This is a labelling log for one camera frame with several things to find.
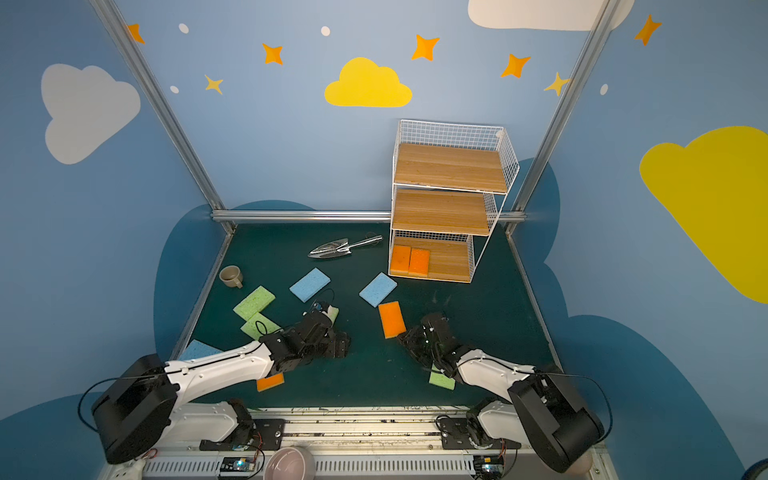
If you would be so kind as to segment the white wire wooden shelf rack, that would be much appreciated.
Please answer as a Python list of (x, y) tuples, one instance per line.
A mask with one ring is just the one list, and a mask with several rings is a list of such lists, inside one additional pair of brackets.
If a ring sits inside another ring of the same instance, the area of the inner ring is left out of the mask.
[[(400, 120), (392, 159), (389, 275), (470, 283), (519, 171), (502, 126)], [(429, 250), (429, 275), (392, 275), (395, 244)]]

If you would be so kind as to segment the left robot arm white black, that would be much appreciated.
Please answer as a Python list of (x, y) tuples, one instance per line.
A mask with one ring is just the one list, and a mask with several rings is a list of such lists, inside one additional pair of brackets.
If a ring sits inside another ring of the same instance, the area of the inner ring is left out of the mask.
[(288, 329), (244, 346), (187, 361), (163, 362), (156, 354), (136, 360), (92, 404), (93, 430), (106, 462), (128, 462), (161, 440), (174, 410), (246, 381), (293, 371), (319, 358), (344, 358), (351, 337), (324, 311), (312, 310)]

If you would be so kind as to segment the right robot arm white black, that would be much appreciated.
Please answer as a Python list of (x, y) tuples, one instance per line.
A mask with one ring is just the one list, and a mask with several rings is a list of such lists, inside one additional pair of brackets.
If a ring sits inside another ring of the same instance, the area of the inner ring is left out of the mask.
[(410, 356), (432, 374), (479, 387), (493, 396), (470, 409), (462, 420), (443, 418), (436, 426), (459, 448), (529, 446), (550, 470), (564, 473), (613, 425), (605, 425), (556, 366), (538, 368), (502, 360), (459, 342), (442, 313), (397, 335)]

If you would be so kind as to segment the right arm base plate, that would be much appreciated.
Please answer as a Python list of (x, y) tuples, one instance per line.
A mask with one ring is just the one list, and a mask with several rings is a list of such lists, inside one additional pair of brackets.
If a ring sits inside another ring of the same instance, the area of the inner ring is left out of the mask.
[(479, 423), (463, 417), (438, 415), (435, 419), (443, 450), (519, 449), (522, 444), (508, 439), (491, 439)]

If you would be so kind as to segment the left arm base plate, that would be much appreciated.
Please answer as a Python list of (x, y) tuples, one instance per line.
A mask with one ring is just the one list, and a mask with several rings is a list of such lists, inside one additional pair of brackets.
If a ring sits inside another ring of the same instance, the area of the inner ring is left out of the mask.
[(200, 451), (276, 451), (282, 445), (284, 419), (253, 419), (240, 423), (221, 441), (201, 440)]

